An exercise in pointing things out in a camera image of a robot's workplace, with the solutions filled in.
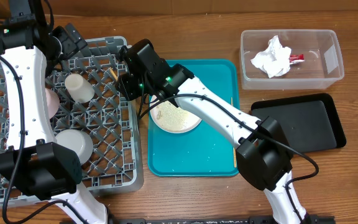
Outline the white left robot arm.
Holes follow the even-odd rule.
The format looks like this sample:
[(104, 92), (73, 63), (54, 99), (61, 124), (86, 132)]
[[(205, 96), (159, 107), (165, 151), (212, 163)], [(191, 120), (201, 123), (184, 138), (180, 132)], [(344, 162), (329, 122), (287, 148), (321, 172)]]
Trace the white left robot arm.
[(7, 149), (0, 174), (10, 189), (60, 207), (75, 223), (113, 223), (109, 209), (82, 181), (77, 154), (57, 143), (47, 113), (45, 77), (86, 47), (72, 25), (55, 26), (40, 0), (9, 1), (0, 22), (0, 63), (9, 107)]

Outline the cream white cup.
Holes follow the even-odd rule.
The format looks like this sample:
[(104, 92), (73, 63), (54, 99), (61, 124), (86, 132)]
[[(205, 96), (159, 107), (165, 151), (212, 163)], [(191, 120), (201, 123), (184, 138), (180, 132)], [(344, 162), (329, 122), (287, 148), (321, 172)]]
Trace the cream white cup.
[(75, 102), (87, 103), (94, 97), (94, 89), (83, 76), (71, 73), (65, 79), (65, 88)]

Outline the grey ceramic bowl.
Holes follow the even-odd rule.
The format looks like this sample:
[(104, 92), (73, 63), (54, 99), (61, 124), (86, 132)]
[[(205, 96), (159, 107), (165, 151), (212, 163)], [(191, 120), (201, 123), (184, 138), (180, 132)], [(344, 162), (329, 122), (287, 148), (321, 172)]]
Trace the grey ceramic bowl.
[(81, 164), (85, 164), (93, 153), (93, 141), (83, 131), (67, 129), (58, 133), (56, 140), (58, 144), (76, 152)]

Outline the red snack wrapper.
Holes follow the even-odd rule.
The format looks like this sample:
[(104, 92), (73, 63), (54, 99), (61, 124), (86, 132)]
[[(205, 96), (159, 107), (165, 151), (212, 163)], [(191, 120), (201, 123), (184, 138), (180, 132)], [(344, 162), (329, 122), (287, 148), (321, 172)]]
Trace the red snack wrapper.
[(297, 64), (297, 63), (304, 62), (305, 58), (304, 58), (303, 54), (290, 55), (289, 61), (290, 61), (290, 65), (294, 65), (294, 64)]

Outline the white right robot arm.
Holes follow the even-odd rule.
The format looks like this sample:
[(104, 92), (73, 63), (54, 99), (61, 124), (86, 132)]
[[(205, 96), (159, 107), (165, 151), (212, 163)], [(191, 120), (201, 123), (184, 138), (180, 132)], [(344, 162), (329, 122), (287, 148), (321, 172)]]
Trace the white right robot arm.
[(295, 192), (291, 159), (295, 154), (314, 166), (310, 177), (318, 174), (314, 160), (289, 146), (278, 121), (261, 120), (233, 107), (210, 91), (186, 67), (169, 66), (158, 56), (150, 40), (132, 47), (122, 46), (117, 59), (129, 71), (117, 79), (116, 89), (127, 100), (156, 96), (158, 104), (172, 105), (196, 115), (223, 135), (236, 153), (240, 175), (266, 195), (277, 223), (311, 223)]

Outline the pink small bowl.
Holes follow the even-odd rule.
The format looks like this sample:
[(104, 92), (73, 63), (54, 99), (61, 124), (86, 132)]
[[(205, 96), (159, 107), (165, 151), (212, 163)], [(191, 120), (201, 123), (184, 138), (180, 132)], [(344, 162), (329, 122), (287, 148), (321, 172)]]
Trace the pink small bowl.
[(60, 100), (58, 95), (48, 88), (45, 89), (45, 93), (47, 99), (48, 117), (51, 119), (55, 116), (59, 109)]

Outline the white napkin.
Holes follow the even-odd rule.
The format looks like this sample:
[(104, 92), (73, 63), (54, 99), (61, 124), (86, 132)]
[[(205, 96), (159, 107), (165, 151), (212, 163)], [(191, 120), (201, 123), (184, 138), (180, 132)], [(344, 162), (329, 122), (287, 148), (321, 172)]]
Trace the white napkin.
[(277, 35), (268, 41), (268, 47), (251, 59), (251, 64), (268, 75), (280, 77), (290, 71), (291, 48), (283, 47)]

